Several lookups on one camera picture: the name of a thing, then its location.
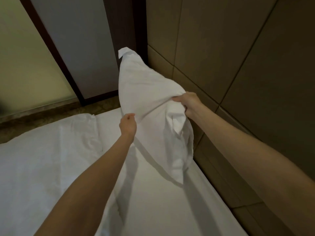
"floor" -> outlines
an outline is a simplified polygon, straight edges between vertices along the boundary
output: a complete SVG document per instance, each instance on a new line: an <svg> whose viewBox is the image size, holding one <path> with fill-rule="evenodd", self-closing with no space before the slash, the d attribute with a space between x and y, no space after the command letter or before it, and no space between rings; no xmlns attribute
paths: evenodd
<svg viewBox="0 0 315 236"><path fill-rule="evenodd" d="M52 122L56 122L66 117L70 117L70 116L81 114L81 113L89 113L89 114L97 115L97 114L104 113L104 112L107 112L107 111L110 111L119 107L120 107L119 98L118 96L116 96L113 98L105 99L103 101L99 101L97 103L90 104L85 107L79 107L79 108L72 109L69 111L65 110L61 113L60 112L53 113L53 111L50 111L49 116L43 116L42 118L36 119L33 121L31 120L27 122L19 122L15 124L14 126L0 128L0 144L6 143L10 141L11 139L27 131L30 131L34 128L37 128L37 127L40 127L40 126L43 126Z"/></svg>

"person's right arm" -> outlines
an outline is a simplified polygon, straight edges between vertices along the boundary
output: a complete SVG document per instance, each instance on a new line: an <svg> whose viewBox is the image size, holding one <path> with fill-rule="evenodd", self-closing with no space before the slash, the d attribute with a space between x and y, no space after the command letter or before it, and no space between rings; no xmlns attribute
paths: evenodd
<svg viewBox="0 0 315 236"><path fill-rule="evenodd" d="M285 156L220 118L195 93L174 97L266 205L296 235L315 233L315 182Z"/></svg>

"white pillowcase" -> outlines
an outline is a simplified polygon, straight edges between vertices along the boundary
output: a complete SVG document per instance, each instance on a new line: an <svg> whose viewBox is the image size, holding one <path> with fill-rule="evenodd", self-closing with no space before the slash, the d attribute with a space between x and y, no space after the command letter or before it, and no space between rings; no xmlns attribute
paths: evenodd
<svg viewBox="0 0 315 236"><path fill-rule="evenodd" d="M193 130L181 103L171 100L185 90L171 79L147 67L141 57L125 47L119 72L119 100L122 111L135 113L136 138L177 182L193 157Z"/></svg>
<svg viewBox="0 0 315 236"><path fill-rule="evenodd" d="M0 144L0 235L34 235L70 184L101 155L97 120L90 114ZM123 224L112 193L97 235L121 231L115 227Z"/></svg>

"forearm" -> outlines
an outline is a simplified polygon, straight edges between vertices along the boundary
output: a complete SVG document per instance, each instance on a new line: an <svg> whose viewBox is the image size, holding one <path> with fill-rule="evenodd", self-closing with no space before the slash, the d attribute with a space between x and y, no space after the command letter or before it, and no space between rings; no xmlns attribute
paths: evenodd
<svg viewBox="0 0 315 236"><path fill-rule="evenodd" d="M233 127L202 104L196 107L192 119L287 226L297 235L315 231L315 184L307 175L285 156Z"/></svg>
<svg viewBox="0 0 315 236"><path fill-rule="evenodd" d="M120 136L69 186L35 235L94 235L132 141Z"/></svg>

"person's left hand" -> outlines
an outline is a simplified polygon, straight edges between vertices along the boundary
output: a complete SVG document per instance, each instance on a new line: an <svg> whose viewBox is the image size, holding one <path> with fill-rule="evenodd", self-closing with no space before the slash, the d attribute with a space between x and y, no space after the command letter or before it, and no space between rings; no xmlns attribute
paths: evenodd
<svg viewBox="0 0 315 236"><path fill-rule="evenodd" d="M120 120L119 127L121 135L127 135L128 137L131 137L133 140L137 131L135 114L134 113L125 114L123 118Z"/></svg>

